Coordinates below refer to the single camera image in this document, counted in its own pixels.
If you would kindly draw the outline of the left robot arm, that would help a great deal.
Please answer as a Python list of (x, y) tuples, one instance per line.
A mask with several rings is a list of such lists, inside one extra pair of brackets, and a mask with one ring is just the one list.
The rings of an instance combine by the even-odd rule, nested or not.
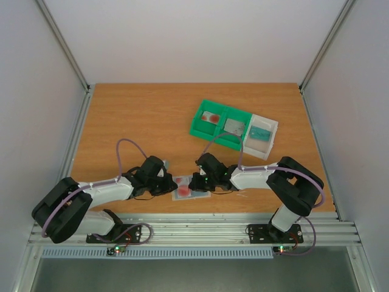
[(112, 201), (136, 199), (148, 192), (161, 196), (177, 189), (164, 162), (149, 156), (142, 165), (119, 177), (96, 182), (61, 179), (33, 208), (32, 218), (42, 229), (42, 237), (62, 243), (75, 234), (88, 234), (97, 243), (122, 243), (136, 225), (126, 225), (116, 214), (92, 208)]

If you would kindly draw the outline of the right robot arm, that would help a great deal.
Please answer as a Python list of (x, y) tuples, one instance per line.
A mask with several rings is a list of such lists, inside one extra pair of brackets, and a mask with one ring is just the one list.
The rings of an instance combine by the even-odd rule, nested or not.
[(292, 226), (301, 217), (325, 201), (323, 181), (291, 157), (284, 156), (277, 163), (247, 167), (240, 164), (225, 166), (212, 154), (205, 153), (197, 161), (189, 189), (197, 192), (237, 192), (246, 189), (269, 189), (281, 201), (281, 206), (262, 228), (265, 240), (283, 243), (289, 234), (296, 234)]

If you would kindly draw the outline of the beige leather card holder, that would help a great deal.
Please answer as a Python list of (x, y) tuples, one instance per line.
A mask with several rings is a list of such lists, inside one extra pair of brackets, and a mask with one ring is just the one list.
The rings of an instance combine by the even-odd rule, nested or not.
[(211, 197), (210, 192), (197, 192), (197, 191), (191, 190), (191, 197), (186, 198), (186, 199), (181, 199), (181, 200), (175, 200), (174, 199), (174, 192), (172, 192), (172, 200), (173, 201), (194, 200), (194, 199), (209, 198), (209, 197)]

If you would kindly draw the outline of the teal credit card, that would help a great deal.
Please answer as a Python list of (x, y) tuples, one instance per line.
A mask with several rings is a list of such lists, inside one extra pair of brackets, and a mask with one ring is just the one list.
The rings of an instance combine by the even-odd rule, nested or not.
[(271, 138), (271, 131), (265, 130), (263, 128), (251, 126), (249, 131), (249, 137), (251, 139), (259, 140), (259, 141), (269, 141)]

